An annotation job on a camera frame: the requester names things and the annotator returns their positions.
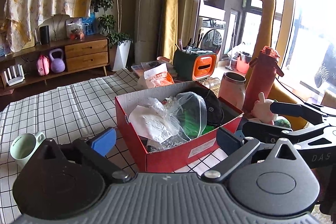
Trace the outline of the green sponge block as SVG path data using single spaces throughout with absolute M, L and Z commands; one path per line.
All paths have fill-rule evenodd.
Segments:
M 199 132 L 199 125 L 193 124 L 190 120 L 185 120 L 185 124 L 183 125 L 183 131 L 185 135 L 187 135 L 190 139 L 198 138 L 202 135 L 205 135 L 211 132 L 214 129 L 214 126 L 206 125 L 205 129 L 202 133 Z

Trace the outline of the clear bag with black item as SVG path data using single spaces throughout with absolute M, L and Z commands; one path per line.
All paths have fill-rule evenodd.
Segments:
M 165 106 L 170 106 L 177 113 L 177 118 L 183 125 L 185 120 L 199 125 L 199 132 L 206 125 L 217 128 L 224 124 L 225 114 L 220 100 L 215 93 L 208 88 L 195 86 L 174 97 L 166 99 Z

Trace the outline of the white paper napkin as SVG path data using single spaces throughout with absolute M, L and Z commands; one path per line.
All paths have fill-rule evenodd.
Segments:
M 129 115 L 129 121 L 139 136 L 159 144 L 179 133 L 168 111 L 157 98 L 147 98 L 137 105 Z

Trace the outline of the bubble wrap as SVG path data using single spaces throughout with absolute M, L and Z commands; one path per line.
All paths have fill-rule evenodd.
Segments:
M 163 151 L 166 149 L 171 149 L 173 147 L 176 147 L 178 145 L 186 143 L 188 140 L 190 140 L 182 129 L 182 122 L 180 122 L 177 118 L 177 113 L 173 111 L 173 109 L 168 106 L 166 107 L 164 104 L 163 106 L 166 108 L 166 110 L 169 113 L 171 122 L 176 126 L 176 128 L 179 130 L 178 135 L 170 137 L 167 141 L 159 144 L 156 141 L 152 141 L 150 139 L 147 139 L 147 151 L 148 152 L 157 152 L 157 151 Z

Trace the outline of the pink bunny plush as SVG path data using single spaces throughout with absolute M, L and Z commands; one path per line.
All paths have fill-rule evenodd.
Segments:
M 251 111 L 254 120 L 261 123 L 274 125 L 278 115 L 271 112 L 270 106 L 275 102 L 275 100 L 266 99 L 263 92 L 258 94 L 258 98 L 259 99 L 255 102 Z

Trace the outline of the red cardboard box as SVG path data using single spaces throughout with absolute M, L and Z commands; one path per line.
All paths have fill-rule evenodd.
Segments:
M 115 98 L 117 126 L 141 172 L 172 172 L 218 149 L 217 133 L 234 132 L 243 112 L 195 82 Z

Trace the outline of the checkered tablecloth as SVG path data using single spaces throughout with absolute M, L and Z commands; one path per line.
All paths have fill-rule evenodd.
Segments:
M 60 81 L 57 84 L 54 89 L 11 102 L 1 111 L 1 223 L 12 223 L 21 214 L 12 191 L 21 171 L 10 155 L 16 137 L 42 132 L 58 144 L 67 144 L 95 136 L 108 127 L 117 128 L 116 99 L 120 100 L 122 118 L 127 119 L 145 98 L 164 100 L 194 85 L 139 90 L 134 75 L 126 70 L 67 86 Z

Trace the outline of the red water bottle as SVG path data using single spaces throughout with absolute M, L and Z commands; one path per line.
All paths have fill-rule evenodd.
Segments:
M 259 93 L 263 92 L 265 99 L 268 98 L 276 76 L 283 77 L 284 72 L 278 65 L 280 55 L 271 47 L 264 46 L 258 57 L 253 59 L 249 66 L 252 68 L 247 88 L 243 109 L 250 113 L 259 100 Z

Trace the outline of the mint green mug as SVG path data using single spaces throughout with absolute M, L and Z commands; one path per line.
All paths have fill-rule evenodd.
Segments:
M 10 146 L 10 155 L 17 165 L 23 169 L 45 139 L 46 136 L 41 131 L 34 134 L 25 133 L 19 135 Z

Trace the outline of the purple kettlebell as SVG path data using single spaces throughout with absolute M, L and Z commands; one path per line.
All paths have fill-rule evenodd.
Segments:
M 54 53 L 60 53 L 60 57 L 56 58 L 53 56 Z M 53 49 L 49 52 L 49 57 L 51 60 L 51 70 L 53 73 L 62 73 L 64 72 L 66 66 L 63 61 L 64 52 L 61 48 Z

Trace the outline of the wooden tv cabinet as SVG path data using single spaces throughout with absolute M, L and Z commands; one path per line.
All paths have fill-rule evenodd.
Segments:
M 50 71 L 47 75 L 39 75 L 37 62 L 41 55 L 49 58 L 50 67 L 60 67 L 61 64 L 64 64 L 64 71 L 59 73 Z M 13 77 L 18 76 L 17 65 L 23 65 L 24 61 L 31 65 L 29 69 L 23 70 L 24 80 L 9 86 L 7 83 L 10 80 L 8 71 L 14 68 L 16 72 L 11 75 Z M 45 45 L 38 44 L 1 57 L 1 91 L 20 88 L 41 81 L 46 82 L 55 77 L 88 69 L 105 68 L 107 65 L 109 65 L 109 41 L 100 34 L 87 36 L 82 40 L 65 39 Z

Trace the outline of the orange white snack bag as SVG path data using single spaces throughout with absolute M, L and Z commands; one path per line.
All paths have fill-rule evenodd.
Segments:
M 167 69 L 166 63 L 144 71 L 137 85 L 142 89 L 158 88 L 173 85 L 174 80 Z

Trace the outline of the green orange organizer box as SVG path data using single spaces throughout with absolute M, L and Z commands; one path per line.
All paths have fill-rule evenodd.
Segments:
M 215 69 L 217 55 L 201 49 L 176 50 L 173 67 L 180 80 L 197 81 L 210 77 Z

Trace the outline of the washing machine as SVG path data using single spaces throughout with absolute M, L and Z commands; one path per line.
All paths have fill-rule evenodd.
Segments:
M 218 55 L 222 48 L 225 29 L 225 21 L 202 17 L 201 43 L 199 48 L 213 51 Z

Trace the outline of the white router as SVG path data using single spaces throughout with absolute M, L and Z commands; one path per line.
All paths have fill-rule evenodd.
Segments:
M 20 84 L 25 80 L 25 74 L 21 64 L 13 65 L 4 70 L 3 75 L 7 86 Z

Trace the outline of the yellow giraffe toy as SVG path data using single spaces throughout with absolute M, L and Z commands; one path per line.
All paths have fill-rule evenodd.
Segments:
M 264 46 L 271 47 L 273 22 L 276 10 L 276 0 L 259 0 L 259 1 L 262 1 L 262 15 L 261 15 L 259 32 L 257 34 L 256 44 L 252 55 L 252 60 L 258 57 L 260 50 L 262 50 Z M 248 72 L 246 74 L 248 82 L 251 74 L 252 74 L 252 68 L 249 67 Z M 280 102 L 286 102 L 286 103 L 297 102 L 293 94 L 291 94 L 285 88 L 281 87 L 280 84 L 276 84 L 275 82 L 273 83 L 268 98 L 276 99 Z

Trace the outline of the standing air conditioner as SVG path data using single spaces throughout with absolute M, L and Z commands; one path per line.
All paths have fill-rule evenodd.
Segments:
M 157 56 L 163 0 L 136 0 L 135 64 L 153 61 Z

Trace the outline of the bag of fruit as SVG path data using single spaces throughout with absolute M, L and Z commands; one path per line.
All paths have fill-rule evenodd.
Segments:
M 82 18 L 69 18 L 66 20 L 67 38 L 82 40 L 85 37 Z

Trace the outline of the black cylinder speaker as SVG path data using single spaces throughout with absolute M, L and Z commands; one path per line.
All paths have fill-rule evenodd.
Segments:
M 41 45 L 46 45 L 50 43 L 49 26 L 41 26 L 39 28 L 39 35 L 40 35 Z

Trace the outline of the yellow curtain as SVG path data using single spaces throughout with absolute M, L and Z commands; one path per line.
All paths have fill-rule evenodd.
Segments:
M 159 53 L 173 59 L 178 39 L 178 0 L 163 0 Z

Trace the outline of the potted green tree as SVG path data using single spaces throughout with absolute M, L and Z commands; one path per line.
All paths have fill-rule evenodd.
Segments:
M 108 38 L 110 70 L 126 68 L 130 45 L 130 35 L 122 32 L 122 0 L 91 0 L 93 12 L 101 12 L 98 29 Z

